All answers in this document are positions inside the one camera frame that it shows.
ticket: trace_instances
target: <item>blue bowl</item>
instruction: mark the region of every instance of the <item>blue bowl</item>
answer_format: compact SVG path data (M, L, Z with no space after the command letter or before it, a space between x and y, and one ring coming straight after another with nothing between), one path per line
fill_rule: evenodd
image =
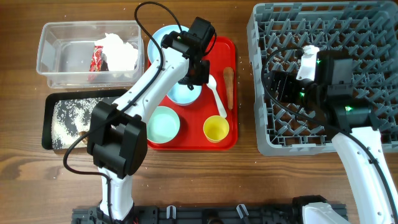
M167 97L176 105L187 106L193 103L201 93L201 86L193 86L189 90L186 85L176 83L167 93Z

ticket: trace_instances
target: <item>wooden table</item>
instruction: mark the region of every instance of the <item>wooden table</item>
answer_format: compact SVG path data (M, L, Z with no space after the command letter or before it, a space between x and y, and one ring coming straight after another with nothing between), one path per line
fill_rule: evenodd
M35 71L40 33L47 22L134 20L139 1L0 0L0 223L70 223L73 208L101 200L99 177L69 173L65 151L41 146L44 102L54 92ZM349 218L358 214L344 167L336 153L316 156L264 157L257 150L254 88L249 65L246 24L255 1L163 2L190 26L196 16L216 27L236 45L238 61L239 140L226 152L157 152L149 150L134 175L136 205L164 207L290 202L292 197L320 194L347 204ZM139 17L153 33L173 24L159 7L144 7ZM387 154L398 180L398 154ZM85 150L70 164L96 170Z

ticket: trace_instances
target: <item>red cutting board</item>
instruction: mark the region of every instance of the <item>red cutting board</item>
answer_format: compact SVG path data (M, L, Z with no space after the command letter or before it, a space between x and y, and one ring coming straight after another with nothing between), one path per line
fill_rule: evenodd
M204 58L210 60L210 74L217 81L217 92L227 112L229 133L219 143L211 143L203 132L207 118L219 115L213 92L204 84L200 96L188 106L179 106L166 96L159 106L172 108L180 117L180 131L177 136L165 144L148 141L148 146L155 150L213 150L231 149L238 140L238 101L236 97L236 55L235 45L226 37L217 37L213 50ZM227 105L226 88L223 77L224 68L234 70L234 107L230 111Z

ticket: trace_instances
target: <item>gray dish rack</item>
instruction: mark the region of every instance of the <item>gray dish rack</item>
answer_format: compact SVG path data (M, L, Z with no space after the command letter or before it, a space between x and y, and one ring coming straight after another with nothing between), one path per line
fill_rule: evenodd
M265 156L335 151L322 126L264 102L261 69L281 47L317 45L347 50L354 59L354 96L369 100L381 121L383 150L398 152L398 6L392 1L257 4L247 26L254 77L257 146ZM277 54L269 70L298 72L293 50ZM287 105L295 111L298 106Z

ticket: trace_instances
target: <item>spoon handle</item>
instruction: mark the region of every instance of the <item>spoon handle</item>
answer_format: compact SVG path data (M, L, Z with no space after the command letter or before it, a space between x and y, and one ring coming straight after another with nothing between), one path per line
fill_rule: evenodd
M220 113L220 116L223 118L226 118L226 111L223 106L223 102L221 102L220 96L218 96L217 90L213 90L213 93L214 93L214 97L216 99L216 104L217 104L217 108L218 108L218 112Z

